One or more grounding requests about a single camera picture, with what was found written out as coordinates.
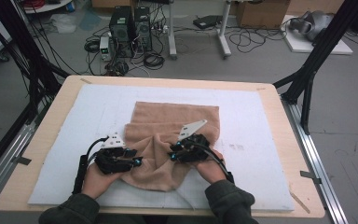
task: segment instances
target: sleeve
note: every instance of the sleeve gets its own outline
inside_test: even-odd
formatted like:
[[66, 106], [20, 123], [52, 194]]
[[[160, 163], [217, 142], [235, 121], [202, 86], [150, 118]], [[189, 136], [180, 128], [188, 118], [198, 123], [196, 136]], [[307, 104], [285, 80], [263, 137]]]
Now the sleeve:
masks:
[[75, 194], [59, 205], [49, 208], [39, 217], [39, 224], [91, 224], [100, 205], [85, 194]]
[[251, 214], [251, 205], [255, 203], [255, 197], [251, 193], [237, 188], [231, 182], [217, 181], [205, 190], [205, 194], [219, 223], [258, 223]]

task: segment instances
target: black metal pole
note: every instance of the black metal pole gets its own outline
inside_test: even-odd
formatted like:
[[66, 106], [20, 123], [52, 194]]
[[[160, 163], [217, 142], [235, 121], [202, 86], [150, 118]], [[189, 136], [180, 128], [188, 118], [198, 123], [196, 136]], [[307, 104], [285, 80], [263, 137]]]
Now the black metal pole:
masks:
[[303, 66], [291, 76], [274, 83], [276, 88], [280, 88], [292, 82], [287, 92], [282, 94], [282, 99], [289, 104], [296, 104], [301, 93], [306, 91], [301, 112], [301, 125], [306, 134], [310, 133], [308, 123], [313, 79], [357, 16], [358, 0], [345, 0]]
[[[24, 56], [25, 62], [15, 61], [21, 73], [30, 80], [30, 102], [0, 141], [1, 158], [21, 126], [27, 121], [34, 119], [34, 116], [37, 115], [37, 105], [41, 98], [46, 95], [55, 95], [60, 89], [61, 84], [53, 72], [62, 77], [68, 77], [69, 74], [44, 58], [34, 39], [31, 37], [31, 34], [28, 32], [22, 17], [10, 0], [0, 0], [0, 22], [2, 22], [13, 41], [17, 44], [19, 51]], [[15, 50], [10, 48], [10, 45], [1, 34], [0, 41], [9, 49], [9, 53], [12, 57], [18, 59], [19, 55]]]

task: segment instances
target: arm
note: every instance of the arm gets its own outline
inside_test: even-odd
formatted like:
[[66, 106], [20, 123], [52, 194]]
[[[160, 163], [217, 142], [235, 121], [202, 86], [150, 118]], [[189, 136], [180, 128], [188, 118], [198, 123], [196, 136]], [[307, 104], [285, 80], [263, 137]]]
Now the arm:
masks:
[[[222, 154], [217, 151], [214, 153], [223, 159]], [[211, 184], [205, 190], [205, 194], [219, 223], [257, 223], [251, 216], [251, 205], [255, 203], [255, 197], [251, 193], [237, 188], [226, 180], [225, 174], [215, 161], [200, 161], [193, 164], [200, 175]]]
[[104, 175], [93, 163], [86, 172], [82, 192], [72, 195], [58, 207], [49, 208], [39, 218], [40, 224], [91, 224], [100, 205], [95, 201], [122, 173]]

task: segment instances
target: towel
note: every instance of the towel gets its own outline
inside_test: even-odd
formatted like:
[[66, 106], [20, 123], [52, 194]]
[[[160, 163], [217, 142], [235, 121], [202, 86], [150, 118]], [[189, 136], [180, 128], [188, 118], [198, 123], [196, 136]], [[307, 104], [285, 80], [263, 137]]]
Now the towel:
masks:
[[171, 161], [170, 145], [177, 142], [183, 125], [207, 119], [197, 133], [211, 143], [219, 138], [219, 107], [211, 105], [179, 105], [137, 102], [131, 123], [125, 127], [125, 143], [144, 157], [142, 165], [131, 169], [122, 179], [137, 188], [169, 191], [177, 189], [191, 167]]

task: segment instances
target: floor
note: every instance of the floor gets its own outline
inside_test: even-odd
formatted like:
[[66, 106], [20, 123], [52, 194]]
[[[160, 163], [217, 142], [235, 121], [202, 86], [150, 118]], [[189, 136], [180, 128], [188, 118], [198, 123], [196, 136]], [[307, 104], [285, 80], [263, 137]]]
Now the floor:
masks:
[[[42, 23], [46, 22], [51, 13], [66, 13], [55, 10], [40, 15]], [[87, 52], [84, 50], [86, 38], [92, 33], [104, 28], [109, 20], [101, 11], [95, 11], [89, 5], [82, 6], [70, 15], [76, 18], [76, 31], [73, 34], [62, 35], [54, 31], [48, 32], [51, 46], [60, 54], [65, 62], [79, 74], [90, 73], [86, 63]], [[195, 17], [176, 18], [175, 26], [191, 27]], [[229, 25], [235, 26], [234, 18]], [[238, 34], [238, 28], [227, 28], [227, 39]], [[284, 40], [267, 39], [264, 45], [244, 53], [249, 47], [238, 47], [228, 40], [232, 56], [223, 59], [215, 32], [178, 31], [175, 33], [178, 59], [168, 56], [168, 44], [162, 35], [163, 51], [161, 55], [165, 63], [159, 70], [136, 68], [130, 66], [126, 77], [150, 78], [181, 78], [223, 80], [238, 82], [273, 83], [287, 77], [300, 68], [308, 57], [308, 53], [293, 53]], [[239, 43], [237, 35], [231, 37]], [[358, 42], [358, 37], [351, 37]], [[343, 41], [353, 50], [351, 56], [330, 55], [319, 70], [315, 80], [310, 109], [310, 134], [324, 163], [324, 168], [330, 177], [339, 202], [350, 223], [358, 223], [358, 44], [343, 38]], [[74, 73], [60, 62], [62, 69]], [[95, 74], [104, 72], [104, 63], [99, 55], [91, 64]], [[283, 93], [287, 87], [278, 89]], [[21, 78], [20, 71], [13, 60], [0, 62], [0, 139], [28, 103], [27, 91]], [[40, 213], [8, 213], [0, 212], [0, 223], [35, 223]], [[115, 223], [142, 223], [136, 218], [115, 216]], [[101, 216], [101, 223], [112, 219]], [[260, 223], [330, 223], [328, 217], [314, 220], [304, 218], [262, 218]], [[205, 223], [203, 218], [191, 218], [188, 223]], [[173, 219], [171, 223], [181, 223]]]

